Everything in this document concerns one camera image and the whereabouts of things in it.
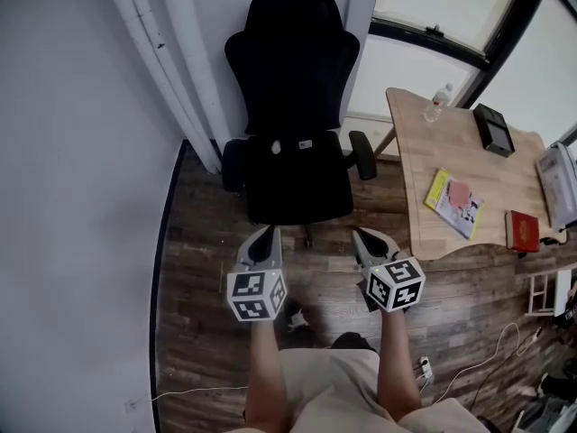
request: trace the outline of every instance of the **chair armrest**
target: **chair armrest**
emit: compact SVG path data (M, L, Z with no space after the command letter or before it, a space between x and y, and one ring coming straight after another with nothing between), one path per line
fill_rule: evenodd
M246 162L249 142L232 140L224 147L223 152L223 186L228 192L243 190L246 180Z
M351 168L356 164L361 180L371 180L377 176L377 162L369 143L369 139L363 132L349 132L353 152L347 157L347 166Z

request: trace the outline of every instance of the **white cable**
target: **white cable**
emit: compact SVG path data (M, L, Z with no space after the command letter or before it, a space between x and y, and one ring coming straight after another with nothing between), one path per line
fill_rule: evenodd
M467 372L467 371L470 371L471 369L476 369L477 367L481 367L482 365L485 365L486 363L491 361L497 355L497 352L499 351L499 345L501 343L501 338L503 337L503 334L509 328L509 326L515 326L515 329L517 330L517 346L515 349L515 353L517 354L517 356L523 355L525 353L525 351L533 344L533 342L535 342L536 338L534 337L533 340L531 340L529 342L529 345L527 345L527 348L525 348L521 353L519 353L519 345L521 344L521 333L519 331L518 325L515 322L510 322L505 327L503 327L503 330L501 330L501 333L499 335L499 340L497 340L497 346L495 347L495 353L493 354L493 356L491 356L489 359L486 359L485 361L483 361L480 364L476 364L476 365L472 365L471 367L467 367L466 369L463 369L458 374L456 374L454 376L454 378L451 380L451 383L449 383L449 386L447 387L447 389L441 395L441 397L438 400L436 400L433 404L437 404L442 398L444 398L444 396L449 392L449 390L451 389L451 386L453 385L454 381L457 380L457 377L459 375L461 375L463 372Z
M431 380L431 378L429 377L428 379L425 380L425 384L421 387L421 389L418 391L419 393L422 393L423 390L425 389L425 387L428 385L429 380Z
M168 396L169 394L187 394L190 392L210 392L212 390L243 390L245 388L248 388L248 386L219 386L219 387L215 387L215 388L193 388L191 390L186 390L185 392L166 392L163 394L160 394L159 396L157 396L156 398L152 398L151 400L147 400L148 402L153 402L156 401L159 398L162 398L162 396ZM140 404L142 401L144 401L144 398L148 396L148 395L144 395L142 398L140 398L138 401L136 401L135 403L133 403L133 407L136 408L136 406L138 404Z

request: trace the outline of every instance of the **wooden desk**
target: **wooden desk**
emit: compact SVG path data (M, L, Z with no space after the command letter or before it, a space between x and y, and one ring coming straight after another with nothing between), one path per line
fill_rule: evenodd
M474 244L507 245L507 210L537 217L541 238L565 242L567 234L556 233L549 225L535 168L535 160L545 150L538 134L509 127L515 152L505 159L482 148L471 110L447 107L436 122L428 124L423 118L426 99L398 88L388 88L387 99L395 133L383 143L390 143L396 135L407 191L411 251L416 258L434 260ZM424 204L439 168L467 183L485 201L471 241Z

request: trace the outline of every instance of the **red book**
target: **red book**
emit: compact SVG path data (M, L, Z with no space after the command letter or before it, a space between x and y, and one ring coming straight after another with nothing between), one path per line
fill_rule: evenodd
M517 252L539 252L539 220L511 210L505 215L507 248Z

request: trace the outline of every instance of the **plastic water bottle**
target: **plastic water bottle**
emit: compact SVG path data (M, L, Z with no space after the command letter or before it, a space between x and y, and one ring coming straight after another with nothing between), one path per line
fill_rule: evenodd
M448 83L437 90L433 101L426 105L425 111L423 111L423 117L429 124L433 123L439 118L439 115L443 112L443 108L451 102L451 92L453 91L453 85Z

